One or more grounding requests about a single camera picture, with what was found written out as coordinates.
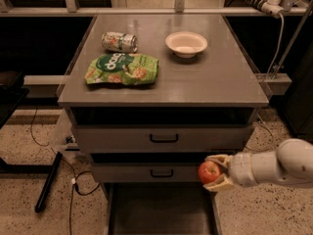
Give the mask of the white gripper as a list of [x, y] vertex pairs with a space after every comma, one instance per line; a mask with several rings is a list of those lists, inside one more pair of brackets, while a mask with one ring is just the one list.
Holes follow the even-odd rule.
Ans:
[[241, 187], [256, 186], [251, 157], [252, 154], [249, 153], [237, 153], [231, 159], [224, 154], [207, 156], [204, 159], [206, 162], [211, 161], [220, 165], [222, 171], [228, 171], [230, 177], [223, 173], [215, 181], [204, 184], [203, 188], [209, 192], [222, 192], [234, 189], [235, 184]]

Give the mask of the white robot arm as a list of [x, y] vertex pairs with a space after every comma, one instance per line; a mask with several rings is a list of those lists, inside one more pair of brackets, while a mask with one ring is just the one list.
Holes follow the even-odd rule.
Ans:
[[212, 155], [205, 160], [226, 169], [216, 180], [203, 185], [209, 192], [264, 183], [291, 188], [313, 187], [313, 145], [305, 140], [287, 139], [275, 151]]

